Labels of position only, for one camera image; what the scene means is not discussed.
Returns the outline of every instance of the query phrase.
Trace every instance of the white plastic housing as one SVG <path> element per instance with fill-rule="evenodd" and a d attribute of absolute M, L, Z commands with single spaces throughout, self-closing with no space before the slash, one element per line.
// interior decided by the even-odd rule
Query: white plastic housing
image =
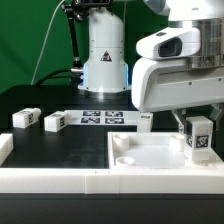
<path fill-rule="evenodd" d="M 90 52 L 79 89 L 117 93 L 127 90 L 128 66 L 124 62 L 123 23 L 106 8 L 91 9 L 89 15 Z"/>
<path fill-rule="evenodd" d="M 223 0 L 167 0 L 169 21 L 204 20 L 224 17 Z"/>
<path fill-rule="evenodd" d="M 132 102 L 140 112 L 157 112 L 224 102 L 224 67 L 189 70 L 186 59 L 137 61 Z"/>
<path fill-rule="evenodd" d="M 201 47 L 200 31 L 196 28 L 166 28 L 158 33 L 150 35 L 146 38 L 138 41 L 136 50 L 139 55 L 144 58 L 159 60 L 166 59 L 166 57 L 160 57 L 159 48 L 165 41 L 173 38 L 179 38 L 182 42 L 182 51 L 180 55 L 175 57 L 187 57 L 196 54 Z"/>

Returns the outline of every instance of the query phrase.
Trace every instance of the black surface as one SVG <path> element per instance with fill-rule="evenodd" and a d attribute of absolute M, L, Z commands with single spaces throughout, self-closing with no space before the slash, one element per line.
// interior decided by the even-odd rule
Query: black surface
<path fill-rule="evenodd" d="M 58 133 L 43 130 L 44 116 L 57 110 L 135 110 L 130 96 L 95 100 L 78 96 L 71 87 L 16 86 L 0 95 L 0 103 L 0 133 L 13 132 L 15 143 L 5 167 L 106 168 L 107 132 L 136 129 L 68 126 Z M 40 122 L 27 129 L 12 128 L 11 115 L 27 107 L 41 108 Z M 170 113 L 155 114 L 156 130 L 175 130 L 176 125 Z M 224 195 L 0 194 L 1 224 L 222 224 L 223 211 Z"/>
<path fill-rule="evenodd" d="M 2 224 L 223 224 L 223 195 L 0 194 Z"/>
<path fill-rule="evenodd" d="M 10 168 L 108 168 L 107 133 L 136 131 L 134 126 L 69 125 L 57 133 L 44 130 L 44 117 L 55 111 L 134 110 L 130 96 L 98 100 L 79 96 L 72 87 L 17 86 L 0 95 L 2 133 L 13 133 L 15 147 L 2 167 Z M 26 129 L 12 128 L 12 114 L 38 107 L 39 122 Z"/>

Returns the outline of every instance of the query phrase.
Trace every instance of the green wall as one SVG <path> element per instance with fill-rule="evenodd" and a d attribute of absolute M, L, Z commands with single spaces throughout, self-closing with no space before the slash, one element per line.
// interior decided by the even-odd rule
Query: green wall
<path fill-rule="evenodd" d="M 2 1 L 0 12 L 0 92 L 14 85 L 30 84 L 51 16 L 60 0 Z M 112 12 L 124 17 L 123 2 L 116 2 Z M 132 67 L 138 56 L 136 42 L 167 26 L 167 18 L 152 13 L 136 0 L 127 3 L 125 60 Z M 88 22 L 76 24 L 80 56 L 88 59 Z M 72 65 L 72 51 L 66 15 L 59 9 L 49 35 L 36 80 Z M 47 84 L 69 84 L 68 80 Z"/>

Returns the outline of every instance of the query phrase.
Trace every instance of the circular hole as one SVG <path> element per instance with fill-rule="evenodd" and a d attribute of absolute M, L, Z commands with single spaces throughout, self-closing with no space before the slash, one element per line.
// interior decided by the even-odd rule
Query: circular hole
<path fill-rule="evenodd" d="M 133 166 L 135 165 L 135 160 L 131 157 L 119 157 L 116 159 L 117 166 Z"/>

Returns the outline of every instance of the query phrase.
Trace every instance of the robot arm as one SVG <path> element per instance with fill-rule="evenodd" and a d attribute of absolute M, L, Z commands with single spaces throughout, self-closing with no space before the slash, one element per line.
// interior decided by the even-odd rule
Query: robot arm
<path fill-rule="evenodd" d="M 144 2 L 169 14 L 169 27 L 137 43 L 142 58 L 132 76 L 135 107 L 157 112 L 211 104 L 213 114 L 217 108 L 223 114 L 217 104 L 224 102 L 224 0 Z"/>

